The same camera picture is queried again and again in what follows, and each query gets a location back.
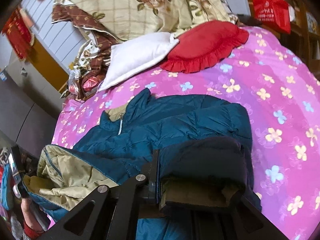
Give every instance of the bedsheet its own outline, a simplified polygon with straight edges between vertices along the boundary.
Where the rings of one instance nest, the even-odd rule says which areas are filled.
[[[290,240],[320,221],[320,82],[276,37],[244,27],[249,40],[212,68],[172,73],[155,66],[81,104],[69,101],[52,143],[72,148],[101,112],[149,88],[156,97],[207,94],[243,105],[252,126],[254,191],[262,213]]]

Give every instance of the white zipper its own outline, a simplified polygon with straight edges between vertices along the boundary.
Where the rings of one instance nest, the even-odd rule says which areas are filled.
[[[120,114],[120,127],[119,127],[119,132],[118,135],[121,133],[122,131],[122,122],[123,122],[123,113]]]

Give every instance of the silver screw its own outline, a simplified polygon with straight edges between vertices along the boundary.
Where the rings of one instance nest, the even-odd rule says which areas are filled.
[[[145,179],[146,179],[146,176],[143,175],[143,174],[139,174],[139,175],[136,176],[136,180],[137,180],[137,181],[143,181],[143,180],[145,180]]]
[[[108,190],[108,187],[106,185],[101,185],[98,187],[99,193],[105,193]]]

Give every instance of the heart-shaped red pillow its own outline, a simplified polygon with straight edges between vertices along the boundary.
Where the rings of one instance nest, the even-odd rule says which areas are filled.
[[[180,42],[160,67],[170,72],[193,73],[212,67],[246,43],[249,33],[230,22],[210,21],[179,36]]]

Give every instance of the red bag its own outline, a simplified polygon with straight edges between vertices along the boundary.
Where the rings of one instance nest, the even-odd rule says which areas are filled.
[[[254,17],[270,28],[290,34],[289,5],[285,0],[252,0]]]

